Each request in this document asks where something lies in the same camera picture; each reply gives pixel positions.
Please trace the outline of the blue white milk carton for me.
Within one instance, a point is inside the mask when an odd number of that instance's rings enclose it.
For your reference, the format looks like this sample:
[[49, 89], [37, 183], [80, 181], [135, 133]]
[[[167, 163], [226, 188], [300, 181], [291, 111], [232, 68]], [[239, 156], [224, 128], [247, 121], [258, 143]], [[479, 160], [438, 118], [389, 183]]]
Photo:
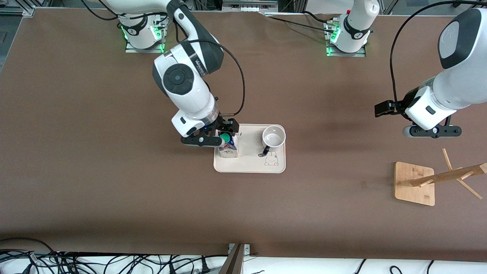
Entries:
[[222, 158], [238, 158], [240, 152], [238, 134], [218, 132], [218, 135], [222, 140], [221, 145], [217, 148], [219, 155]]

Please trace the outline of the white smiley face mug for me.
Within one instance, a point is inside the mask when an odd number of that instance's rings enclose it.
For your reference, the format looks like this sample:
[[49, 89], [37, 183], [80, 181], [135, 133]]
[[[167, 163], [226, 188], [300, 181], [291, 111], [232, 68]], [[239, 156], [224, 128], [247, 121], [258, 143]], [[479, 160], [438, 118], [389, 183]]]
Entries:
[[261, 144], [263, 150], [258, 154], [259, 157], [265, 157], [270, 152], [275, 152], [285, 144], [286, 133], [281, 125], [271, 125], [266, 127], [261, 134]]

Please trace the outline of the beige rabbit print tray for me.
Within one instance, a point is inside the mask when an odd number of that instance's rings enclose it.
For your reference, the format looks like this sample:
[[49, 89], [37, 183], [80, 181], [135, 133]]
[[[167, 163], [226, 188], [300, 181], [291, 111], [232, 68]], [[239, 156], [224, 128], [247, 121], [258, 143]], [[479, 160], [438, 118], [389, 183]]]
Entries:
[[261, 134], [271, 124], [241, 124], [238, 134], [239, 157], [222, 158], [217, 148], [214, 151], [213, 166], [220, 173], [269, 173], [279, 174], [286, 169], [285, 144], [278, 151], [259, 157], [263, 145]]

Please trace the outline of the wooden mug rack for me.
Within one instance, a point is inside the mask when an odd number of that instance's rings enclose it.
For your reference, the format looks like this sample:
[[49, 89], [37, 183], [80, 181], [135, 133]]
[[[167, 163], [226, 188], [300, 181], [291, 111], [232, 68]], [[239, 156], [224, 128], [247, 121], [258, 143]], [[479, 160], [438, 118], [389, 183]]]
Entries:
[[425, 206], [435, 205], [435, 186], [443, 182], [456, 181], [473, 196], [482, 200], [482, 196], [473, 190], [465, 179], [487, 174], [487, 162], [454, 169], [445, 148], [442, 149], [447, 165], [447, 172], [436, 174], [430, 167], [405, 162], [394, 164], [393, 194], [400, 201], [412, 202]]

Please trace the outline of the brown table cover mat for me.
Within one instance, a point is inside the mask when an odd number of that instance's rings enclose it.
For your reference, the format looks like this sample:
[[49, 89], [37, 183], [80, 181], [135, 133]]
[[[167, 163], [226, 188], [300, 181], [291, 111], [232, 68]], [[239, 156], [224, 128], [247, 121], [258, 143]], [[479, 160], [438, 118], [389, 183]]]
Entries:
[[487, 261], [487, 174], [436, 186], [434, 206], [393, 196], [397, 161], [487, 162], [487, 104], [452, 116], [460, 137], [407, 138], [388, 67], [404, 17], [374, 21], [365, 58], [329, 57], [323, 35], [259, 13], [195, 13], [239, 60], [239, 123], [280, 124], [280, 174], [219, 173], [188, 147], [153, 80], [156, 54], [124, 51], [115, 22], [82, 9], [25, 18], [0, 73], [0, 238], [56, 251]]

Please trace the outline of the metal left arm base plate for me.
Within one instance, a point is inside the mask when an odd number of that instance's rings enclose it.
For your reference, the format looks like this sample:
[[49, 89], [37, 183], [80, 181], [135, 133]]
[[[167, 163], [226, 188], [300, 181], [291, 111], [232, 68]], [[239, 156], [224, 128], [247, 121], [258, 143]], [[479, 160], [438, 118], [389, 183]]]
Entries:
[[326, 48], [326, 54], [329, 57], [366, 57], [364, 46], [358, 52], [346, 53], [339, 50], [336, 46], [331, 45]]

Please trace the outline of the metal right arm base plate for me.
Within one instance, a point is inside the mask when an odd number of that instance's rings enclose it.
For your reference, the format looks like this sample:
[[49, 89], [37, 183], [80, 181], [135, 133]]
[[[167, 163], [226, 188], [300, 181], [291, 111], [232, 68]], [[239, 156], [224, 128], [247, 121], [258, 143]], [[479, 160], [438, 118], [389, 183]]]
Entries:
[[133, 47], [129, 42], [126, 43], [126, 53], [147, 53], [147, 54], [163, 54], [165, 52], [165, 43], [157, 42], [149, 48], [138, 49]]

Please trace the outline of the metal pole bracket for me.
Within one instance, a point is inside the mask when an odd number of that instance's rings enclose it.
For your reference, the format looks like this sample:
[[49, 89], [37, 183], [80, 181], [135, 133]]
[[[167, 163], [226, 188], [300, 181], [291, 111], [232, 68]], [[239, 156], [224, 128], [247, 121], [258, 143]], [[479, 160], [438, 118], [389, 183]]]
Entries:
[[[230, 253], [232, 252], [233, 248], [236, 246], [236, 244], [234, 243], [230, 243], [228, 245], [228, 255], [230, 255]], [[249, 244], [243, 244], [243, 248], [244, 248], [244, 256], [250, 256], [250, 245]]]

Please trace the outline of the grey aluminium frame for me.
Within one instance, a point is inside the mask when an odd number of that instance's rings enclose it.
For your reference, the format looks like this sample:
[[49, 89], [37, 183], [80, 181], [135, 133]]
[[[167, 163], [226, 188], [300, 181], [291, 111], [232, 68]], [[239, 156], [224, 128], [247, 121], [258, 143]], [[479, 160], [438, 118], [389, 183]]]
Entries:
[[49, 7], [53, 0], [0, 0], [0, 15], [32, 17], [36, 8]]

